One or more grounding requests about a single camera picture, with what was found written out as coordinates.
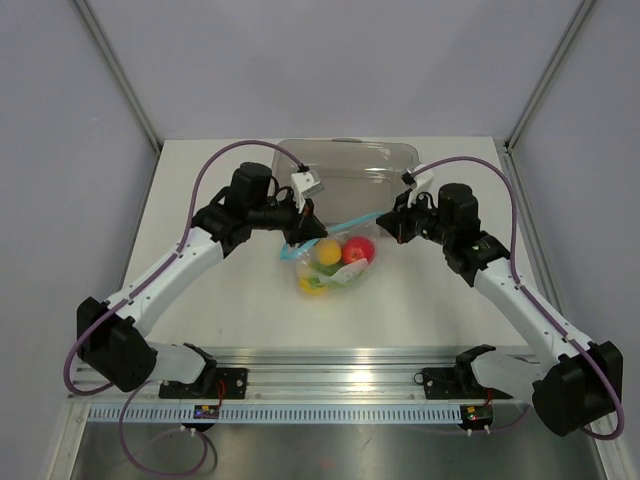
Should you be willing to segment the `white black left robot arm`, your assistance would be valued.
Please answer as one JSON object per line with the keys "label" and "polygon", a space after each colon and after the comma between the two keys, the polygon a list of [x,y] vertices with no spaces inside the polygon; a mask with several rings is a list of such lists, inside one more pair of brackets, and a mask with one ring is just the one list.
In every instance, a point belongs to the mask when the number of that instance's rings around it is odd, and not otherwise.
{"label": "white black left robot arm", "polygon": [[78,307],[78,357],[122,392],[165,381],[195,398],[208,396],[217,370],[210,354],[192,344],[152,343],[147,336],[189,285],[254,231],[279,231],[291,246],[326,237],[311,199],[321,189],[319,175],[306,166],[280,187],[269,167],[242,163],[207,205],[190,209],[180,240],[141,278],[105,301],[89,297]]}

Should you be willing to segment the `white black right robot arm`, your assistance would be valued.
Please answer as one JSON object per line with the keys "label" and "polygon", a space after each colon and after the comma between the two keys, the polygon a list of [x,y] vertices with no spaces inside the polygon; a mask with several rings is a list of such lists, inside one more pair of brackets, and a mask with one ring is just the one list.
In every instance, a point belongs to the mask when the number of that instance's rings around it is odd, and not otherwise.
{"label": "white black right robot arm", "polygon": [[449,268],[488,299],[533,351],[534,364],[500,354],[491,346],[457,357],[456,389],[476,396],[496,389],[531,405],[554,434],[565,436],[609,414],[624,428],[623,357],[610,341],[595,343],[575,328],[518,274],[515,253],[482,230],[472,189],[442,186],[438,198],[401,194],[377,224],[400,243],[421,237],[441,246]]}

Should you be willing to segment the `green toy grapes bunch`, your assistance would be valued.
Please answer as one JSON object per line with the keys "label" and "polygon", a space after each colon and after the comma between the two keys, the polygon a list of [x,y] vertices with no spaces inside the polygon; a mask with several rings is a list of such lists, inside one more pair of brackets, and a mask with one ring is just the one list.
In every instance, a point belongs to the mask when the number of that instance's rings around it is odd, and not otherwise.
{"label": "green toy grapes bunch", "polygon": [[324,266],[317,262],[312,262],[301,274],[302,278],[317,278],[318,281],[328,287],[346,286],[360,277],[368,268],[365,260],[352,264],[336,263],[331,266]]}

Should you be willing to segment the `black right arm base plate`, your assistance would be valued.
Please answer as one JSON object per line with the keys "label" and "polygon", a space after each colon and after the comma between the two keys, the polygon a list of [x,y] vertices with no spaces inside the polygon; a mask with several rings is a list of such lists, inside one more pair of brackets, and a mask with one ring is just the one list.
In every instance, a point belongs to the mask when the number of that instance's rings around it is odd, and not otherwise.
{"label": "black right arm base plate", "polygon": [[510,400],[512,396],[479,385],[473,375],[456,367],[426,367],[413,375],[429,400]]}

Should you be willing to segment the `clear zip top bag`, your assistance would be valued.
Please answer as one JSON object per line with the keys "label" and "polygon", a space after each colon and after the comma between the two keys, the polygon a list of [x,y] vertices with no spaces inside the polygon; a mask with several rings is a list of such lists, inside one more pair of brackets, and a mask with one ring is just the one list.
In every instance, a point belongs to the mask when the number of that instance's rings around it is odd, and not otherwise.
{"label": "clear zip top bag", "polygon": [[299,289],[328,295],[363,279],[378,258],[381,212],[363,215],[327,228],[328,236],[296,246],[285,244],[279,259],[291,263]]}

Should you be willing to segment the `yellow toy lemon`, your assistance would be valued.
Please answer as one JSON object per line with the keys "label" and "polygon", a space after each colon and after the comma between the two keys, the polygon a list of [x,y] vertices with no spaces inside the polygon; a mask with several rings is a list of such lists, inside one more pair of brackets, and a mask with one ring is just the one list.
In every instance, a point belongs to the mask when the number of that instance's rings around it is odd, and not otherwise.
{"label": "yellow toy lemon", "polygon": [[321,284],[317,278],[299,278],[298,285],[300,290],[308,295],[323,295],[329,290],[328,286]]}

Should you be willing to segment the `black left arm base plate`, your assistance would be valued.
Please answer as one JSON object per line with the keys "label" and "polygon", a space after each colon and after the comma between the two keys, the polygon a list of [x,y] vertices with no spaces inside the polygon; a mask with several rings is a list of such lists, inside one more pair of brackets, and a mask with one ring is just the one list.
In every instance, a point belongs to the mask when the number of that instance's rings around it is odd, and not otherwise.
{"label": "black left arm base plate", "polygon": [[159,388],[161,399],[172,400],[242,400],[246,397],[248,373],[246,368],[206,368],[194,383],[169,381]]}

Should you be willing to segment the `red toy tomato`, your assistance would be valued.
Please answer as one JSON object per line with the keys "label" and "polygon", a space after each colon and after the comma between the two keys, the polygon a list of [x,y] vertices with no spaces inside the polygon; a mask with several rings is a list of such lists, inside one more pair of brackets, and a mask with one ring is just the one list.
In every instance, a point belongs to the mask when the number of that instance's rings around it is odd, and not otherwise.
{"label": "red toy tomato", "polygon": [[351,237],[342,246],[342,262],[345,264],[351,264],[362,259],[371,263],[375,255],[375,243],[364,236]]}

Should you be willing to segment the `orange toy fruit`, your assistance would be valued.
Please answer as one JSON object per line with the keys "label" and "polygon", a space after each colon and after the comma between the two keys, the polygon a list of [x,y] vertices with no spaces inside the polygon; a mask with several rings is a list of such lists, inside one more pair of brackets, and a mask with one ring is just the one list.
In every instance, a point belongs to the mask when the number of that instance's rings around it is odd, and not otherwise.
{"label": "orange toy fruit", "polygon": [[342,258],[342,248],[338,241],[323,238],[314,246],[316,261],[324,266],[339,263]]}

